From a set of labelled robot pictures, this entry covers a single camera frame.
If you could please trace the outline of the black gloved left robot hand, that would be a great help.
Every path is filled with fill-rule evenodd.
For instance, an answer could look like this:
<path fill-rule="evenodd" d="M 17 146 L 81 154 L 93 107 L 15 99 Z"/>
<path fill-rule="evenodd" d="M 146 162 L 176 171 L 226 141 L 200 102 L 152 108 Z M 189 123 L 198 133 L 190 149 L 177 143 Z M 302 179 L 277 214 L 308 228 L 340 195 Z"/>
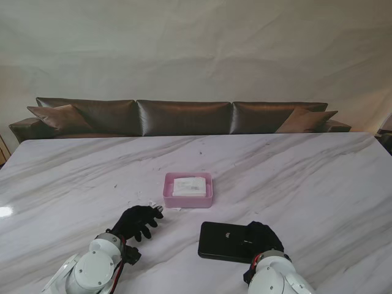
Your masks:
<path fill-rule="evenodd" d="M 151 232 L 147 225 L 156 228 L 158 226 L 156 219 L 164 217 L 162 212 L 162 206 L 133 206 L 125 210 L 114 227 L 107 229 L 107 232 L 126 241 L 134 238 L 140 242 L 143 236 L 151 239 Z"/>

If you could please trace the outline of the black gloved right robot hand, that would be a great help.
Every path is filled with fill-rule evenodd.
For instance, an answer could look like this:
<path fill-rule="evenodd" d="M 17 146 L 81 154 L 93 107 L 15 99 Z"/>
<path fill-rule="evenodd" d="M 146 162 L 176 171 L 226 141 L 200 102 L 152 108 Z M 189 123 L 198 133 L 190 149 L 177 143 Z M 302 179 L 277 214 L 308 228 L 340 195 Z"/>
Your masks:
<path fill-rule="evenodd" d="M 275 232 L 261 222 L 252 221 L 246 226 L 244 243 L 253 257 L 270 250 L 284 252 L 283 244 Z"/>

